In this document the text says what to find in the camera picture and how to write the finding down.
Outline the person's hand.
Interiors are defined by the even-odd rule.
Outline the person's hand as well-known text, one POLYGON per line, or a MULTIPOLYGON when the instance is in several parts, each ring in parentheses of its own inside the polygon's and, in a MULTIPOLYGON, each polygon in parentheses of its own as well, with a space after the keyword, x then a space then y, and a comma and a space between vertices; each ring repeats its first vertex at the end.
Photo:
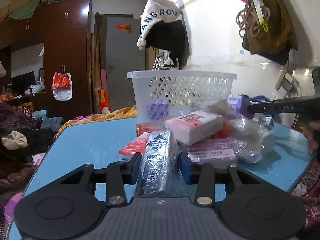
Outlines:
POLYGON ((313 120, 305 125, 303 128, 303 135, 307 140, 307 145, 311 153, 316 153, 319 148, 319 143, 315 139, 315 132, 319 131, 320 122, 319 120, 313 120))

